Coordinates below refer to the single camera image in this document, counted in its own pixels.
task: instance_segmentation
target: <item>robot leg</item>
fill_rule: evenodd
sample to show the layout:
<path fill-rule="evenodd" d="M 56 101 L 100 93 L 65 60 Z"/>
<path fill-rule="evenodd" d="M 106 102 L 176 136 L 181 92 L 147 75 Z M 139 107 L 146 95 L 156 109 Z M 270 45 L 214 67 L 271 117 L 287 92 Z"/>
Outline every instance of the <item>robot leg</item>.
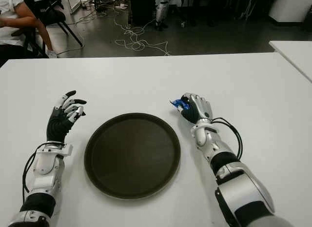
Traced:
<path fill-rule="evenodd" d="M 161 24 L 167 16 L 169 1 L 170 0 L 160 0 L 160 4 L 158 5 L 156 10 L 156 28 L 160 29 Z"/>

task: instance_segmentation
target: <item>black cable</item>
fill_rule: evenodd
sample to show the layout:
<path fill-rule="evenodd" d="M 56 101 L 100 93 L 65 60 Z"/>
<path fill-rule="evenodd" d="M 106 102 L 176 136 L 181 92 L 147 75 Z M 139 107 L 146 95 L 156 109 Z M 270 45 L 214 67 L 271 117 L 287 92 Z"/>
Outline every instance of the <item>black cable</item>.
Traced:
<path fill-rule="evenodd" d="M 230 124 L 226 119 L 224 119 L 222 117 L 215 118 L 215 119 L 213 119 L 213 121 L 218 120 L 218 119 L 221 119 L 221 120 L 225 121 L 226 123 L 228 123 L 231 126 L 232 131 L 237 135 L 237 137 L 239 139 L 238 143 L 241 145 L 241 150 L 240 150 L 240 155 L 239 155 L 239 159 L 240 159 L 242 157 L 242 153 L 243 153 L 243 141 L 239 135 L 239 132 L 237 131 L 237 129 L 232 124 Z"/>
<path fill-rule="evenodd" d="M 22 196 L 23 196 L 23 204 L 25 202 L 25 190 L 27 193 L 29 193 L 29 189 L 26 185 L 26 176 L 27 176 L 27 173 L 31 167 L 31 165 L 33 164 L 34 160 L 35 160 L 35 156 L 36 156 L 36 153 L 37 153 L 37 150 L 42 147 L 43 145 L 47 145 L 47 144 L 54 144 L 54 145 L 65 145 L 64 143 L 54 143 L 54 142 L 50 142 L 50 143 L 42 143 L 41 145 L 39 145 L 35 152 L 29 157 L 25 167 L 24 167 L 24 172 L 23 172 L 23 176 L 22 176 Z"/>
<path fill-rule="evenodd" d="M 240 137 L 240 134 L 239 132 L 237 131 L 237 129 L 231 125 L 227 120 L 225 120 L 224 118 L 222 117 L 218 117 L 218 118 L 215 118 L 211 121 L 212 124 L 214 123 L 217 123 L 217 124 L 223 124 L 223 125 L 226 125 L 227 127 L 229 127 L 232 132 L 235 134 L 236 138 L 237 138 L 237 141 L 238 141 L 238 152 L 237 152 L 237 158 L 240 160 L 242 155 L 243 155 L 243 141 Z"/>

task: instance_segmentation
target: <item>round tray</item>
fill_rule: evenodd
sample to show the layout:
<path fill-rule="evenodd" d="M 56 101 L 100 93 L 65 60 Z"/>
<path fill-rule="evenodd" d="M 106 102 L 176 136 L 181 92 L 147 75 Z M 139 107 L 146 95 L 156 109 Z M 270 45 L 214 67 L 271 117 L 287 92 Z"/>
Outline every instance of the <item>round tray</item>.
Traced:
<path fill-rule="evenodd" d="M 156 116 L 129 113 L 102 124 L 90 138 L 84 165 L 92 183 L 109 196 L 140 199 L 161 190 L 180 162 L 174 130 Z"/>

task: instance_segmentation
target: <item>robot finger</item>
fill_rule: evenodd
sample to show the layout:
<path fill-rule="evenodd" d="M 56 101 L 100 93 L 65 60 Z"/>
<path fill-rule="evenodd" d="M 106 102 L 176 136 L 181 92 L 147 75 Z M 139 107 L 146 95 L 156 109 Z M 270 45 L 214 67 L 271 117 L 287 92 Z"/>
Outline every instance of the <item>robot finger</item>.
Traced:
<path fill-rule="evenodd" d="M 81 99 L 70 99 L 68 100 L 67 102 L 65 102 L 62 106 L 62 109 L 66 109 L 68 108 L 70 105 L 72 104 L 75 104 L 75 103 L 78 103 L 78 104 L 86 104 L 87 102 L 85 100 L 81 100 Z"/>
<path fill-rule="evenodd" d="M 78 109 L 68 118 L 72 123 L 75 123 L 80 116 L 83 115 L 83 106 L 78 107 Z"/>
<path fill-rule="evenodd" d="M 75 111 L 77 111 L 77 109 L 78 109 L 78 106 L 75 106 L 71 111 L 68 111 L 66 117 L 70 118 L 75 113 Z"/>
<path fill-rule="evenodd" d="M 74 94 L 76 94 L 76 91 L 70 91 L 66 94 L 64 94 L 60 99 L 57 100 L 57 102 L 55 103 L 55 110 L 58 110 L 60 107 L 63 106 L 64 102 L 71 96 L 73 96 Z"/>
<path fill-rule="evenodd" d="M 65 110 L 64 110 L 64 113 L 66 114 L 69 114 L 71 113 L 72 111 L 76 111 L 78 109 L 78 106 L 76 105 L 69 105 Z"/>

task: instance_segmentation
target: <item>chair leg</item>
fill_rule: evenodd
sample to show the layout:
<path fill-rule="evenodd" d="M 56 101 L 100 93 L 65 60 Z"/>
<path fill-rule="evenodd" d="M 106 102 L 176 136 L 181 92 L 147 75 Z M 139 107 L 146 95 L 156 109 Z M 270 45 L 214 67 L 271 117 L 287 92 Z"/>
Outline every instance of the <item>chair leg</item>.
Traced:
<path fill-rule="evenodd" d="M 63 32 L 68 35 L 67 31 L 65 30 L 65 28 L 63 28 L 63 26 L 60 23 L 57 23 L 59 25 L 59 27 L 63 30 Z"/>
<path fill-rule="evenodd" d="M 75 38 L 75 40 L 79 43 L 79 45 L 82 47 L 81 41 L 76 37 L 76 35 L 75 35 L 74 32 L 68 27 L 68 25 L 67 25 L 64 21 L 62 21 L 61 23 L 62 23 L 62 24 L 64 25 L 64 27 L 70 32 L 70 34 Z"/>
<path fill-rule="evenodd" d="M 42 41 L 42 51 L 45 53 L 45 43 Z"/>
<path fill-rule="evenodd" d="M 41 47 L 38 46 L 38 44 L 37 44 L 36 42 L 32 42 L 32 45 L 39 51 L 39 53 L 42 54 L 42 56 L 43 56 L 44 58 L 48 58 L 48 56 L 46 55 L 45 51 L 43 51 L 43 50 L 41 49 Z"/>

